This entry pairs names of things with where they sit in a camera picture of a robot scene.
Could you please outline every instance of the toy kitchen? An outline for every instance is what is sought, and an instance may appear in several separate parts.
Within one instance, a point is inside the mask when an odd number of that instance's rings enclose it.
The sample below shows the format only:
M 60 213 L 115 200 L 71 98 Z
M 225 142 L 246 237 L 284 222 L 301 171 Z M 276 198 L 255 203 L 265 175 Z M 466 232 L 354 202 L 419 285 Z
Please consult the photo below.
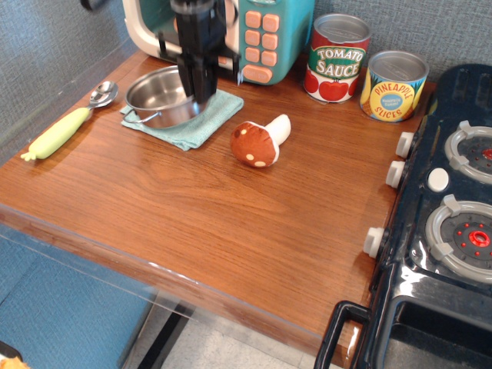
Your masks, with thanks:
M 317 356 L 328 367 L 346 321 L 362 325 L 350 367 L 492 367 L 492 67 L 437 83 L 417 132 L 397 143 L 397 200 L 364 251 L 377 259 L 370 307 L 334 310 Z

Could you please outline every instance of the white knob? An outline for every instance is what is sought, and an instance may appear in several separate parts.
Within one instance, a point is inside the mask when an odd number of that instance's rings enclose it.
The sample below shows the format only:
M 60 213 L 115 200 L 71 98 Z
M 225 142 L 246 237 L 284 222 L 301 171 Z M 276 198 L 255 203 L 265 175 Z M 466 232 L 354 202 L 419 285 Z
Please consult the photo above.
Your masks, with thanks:
M 390 170 L 387 172 L 386 184 L 392 188 L 398 188 L 398 184 L 403 174 L 403 168 L 405 167 L 404 161 L 393 161 L 390 165 Z
M 449 174 L 443 168 L 435 168 L 427 179 L 427 185 L 434 192 L 442 192 L 449 184 Z
M 397 145 L 397 155 L 406 159 L 413 140 L 414 134 L 412 132 L 402 132 Z
M 376 258 L 383 241 L 384 228 L 369 228 L 364 242 L 364 252 L 371 258 Z

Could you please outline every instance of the pineapple slices can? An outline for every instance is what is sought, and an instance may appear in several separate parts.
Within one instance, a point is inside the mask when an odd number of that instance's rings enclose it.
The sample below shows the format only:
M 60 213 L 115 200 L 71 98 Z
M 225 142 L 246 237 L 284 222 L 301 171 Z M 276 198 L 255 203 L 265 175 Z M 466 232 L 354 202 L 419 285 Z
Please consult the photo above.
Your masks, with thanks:
M 371 28 L 353 15 L 331 13 L 314 21 L 304 89 L 325 102 L 343 102 L 357 87 Z
M 429 65 L 410 52 L 378 52 L 369 59 L 361 108 L 380 121 L 409 119 L 418 105 Z

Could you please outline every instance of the pink button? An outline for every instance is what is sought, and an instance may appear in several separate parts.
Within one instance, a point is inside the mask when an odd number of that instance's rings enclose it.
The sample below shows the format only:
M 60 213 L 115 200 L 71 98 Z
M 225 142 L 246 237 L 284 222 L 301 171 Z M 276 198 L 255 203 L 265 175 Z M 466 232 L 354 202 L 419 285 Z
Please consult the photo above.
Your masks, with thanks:
M 258 46 L 260 44 L 260 38 L 261 38 L 261 35 L 260 35 L 260 32 L 258 32 L 258 31 L 252 31 L 252 30 L 248 29 L 244 33 L 244 40 L 246 41 L 246 43 L 248 45 Z
M 268 68 L 248 64 L 243 68 L 243 76 L 250 81 L 268 83 L 274 74 Z
M 276 52 L 262 52 L 261 64 L 267 65 L 268 67 L 274 67 L 277 64 L 277 58 Z
M 280 28 L 280 17 L 275 14 L 266 14 L 263 17 L 263 29 L 275 33 Z
M 261 26 L 261 13 L 249 11 L 246 12 L 246 26 L 251 28 L 260 28 Z
M 260 50 L 257 48 L 246 48 L 244 57 L 249 62 L 258 63 L 260 61 Z
M 275 50 L 278 47 L 278 36 L 272 33 L 265 33 L 261 39 L 261 44 L 268 50 Z

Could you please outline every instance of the plush mushroom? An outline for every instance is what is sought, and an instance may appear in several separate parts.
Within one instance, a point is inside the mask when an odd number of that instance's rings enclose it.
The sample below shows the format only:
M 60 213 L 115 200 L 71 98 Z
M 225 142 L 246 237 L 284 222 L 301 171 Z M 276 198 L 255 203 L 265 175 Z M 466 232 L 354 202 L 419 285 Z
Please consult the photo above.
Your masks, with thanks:
M 233 130 L 231 150 L 242 163 L 254 168 L 265 168 L 278 160 L 279 146 L 291 133 L 291 120 L 285 114 L 262 127 L 245 121 Z

